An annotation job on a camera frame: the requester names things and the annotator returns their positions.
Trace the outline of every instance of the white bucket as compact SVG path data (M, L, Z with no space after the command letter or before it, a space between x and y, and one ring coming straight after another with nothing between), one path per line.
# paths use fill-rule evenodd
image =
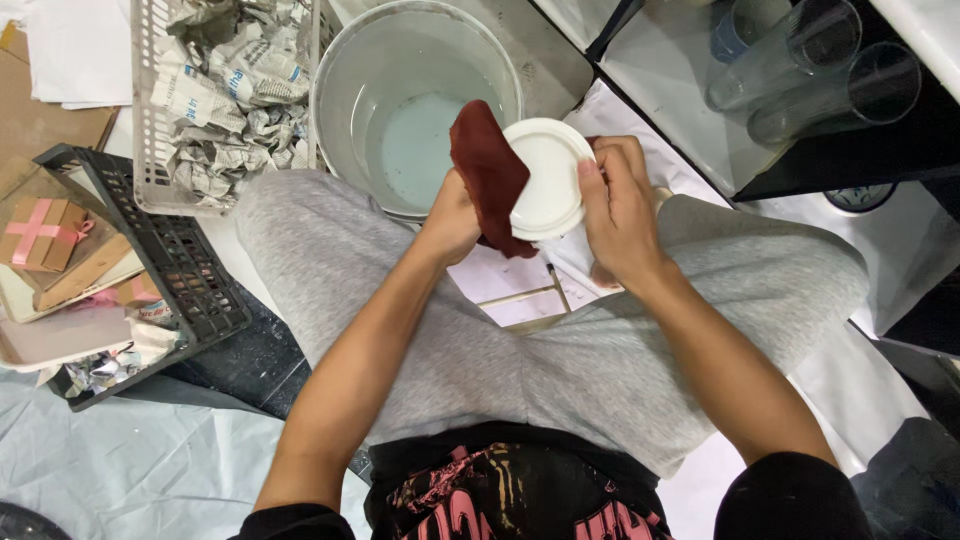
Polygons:
M453 166L449 129L474 99L501 128L522 119L503 46L461 10L403 0L364 13L330 43L310 109L330 170L394 218L417 222Z

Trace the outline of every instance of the drinking glass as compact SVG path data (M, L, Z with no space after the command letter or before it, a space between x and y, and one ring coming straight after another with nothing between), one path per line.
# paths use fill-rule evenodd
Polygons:
M860 46L860 15L847 0L803 0L708 85L712 110L754 100L844 70Z
M921 79L917 57L883 41L861 51L848 71L788 90L755 110L747 133L776 144L890 124L916 105Z

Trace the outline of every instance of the white plastic basket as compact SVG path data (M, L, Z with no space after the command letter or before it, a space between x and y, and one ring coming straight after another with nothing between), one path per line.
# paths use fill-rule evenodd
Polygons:
M313 77L322 51L341 25L328 0L313 0L313 39L310 44L310 76ZM160 53L155 40L167 35L167 4L163 0L132 0L133 47L133 198L143 211L174 215L226 215L229 210L197 205L201 198L170 182L164 168L168 118L166 111L150 103L156 82ZM308 140L309 166L316 167L317 141Z

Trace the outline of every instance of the red cloth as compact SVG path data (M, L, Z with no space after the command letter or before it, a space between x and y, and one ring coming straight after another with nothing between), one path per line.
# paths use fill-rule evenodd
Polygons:
M530 258L537 248L514 238L510 212L530 179L530 169L510 148L490 106L474 100L450 128L450 157L476 208L480 231L507 258Z

